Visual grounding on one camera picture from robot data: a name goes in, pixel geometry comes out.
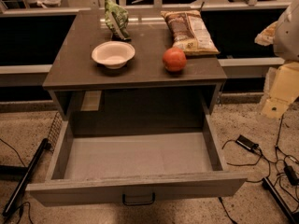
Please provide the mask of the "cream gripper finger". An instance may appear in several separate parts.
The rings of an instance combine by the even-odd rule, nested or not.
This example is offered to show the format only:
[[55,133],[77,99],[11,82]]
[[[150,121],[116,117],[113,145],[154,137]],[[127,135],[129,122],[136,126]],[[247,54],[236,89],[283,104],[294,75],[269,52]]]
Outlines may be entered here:
[[299,62],[285,62],[278,69],[270,67],[264,83],[261,113],[280,119],[299,97]]
[[261,46],[273,45],[277,24],[278,23],[274,21],[264,28],[259,34],[256,35],[254,42]]

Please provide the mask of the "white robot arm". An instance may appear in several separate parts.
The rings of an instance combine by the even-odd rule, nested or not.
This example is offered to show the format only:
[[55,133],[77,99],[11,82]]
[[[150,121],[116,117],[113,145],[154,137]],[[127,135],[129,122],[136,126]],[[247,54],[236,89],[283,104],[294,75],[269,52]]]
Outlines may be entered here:
[[299,0],[293,0],[279,19],[263,29],[254,39],[262,46],[273,46],[285,63],[275,73],[264,101],[262,113],[280,119],[299,97]]

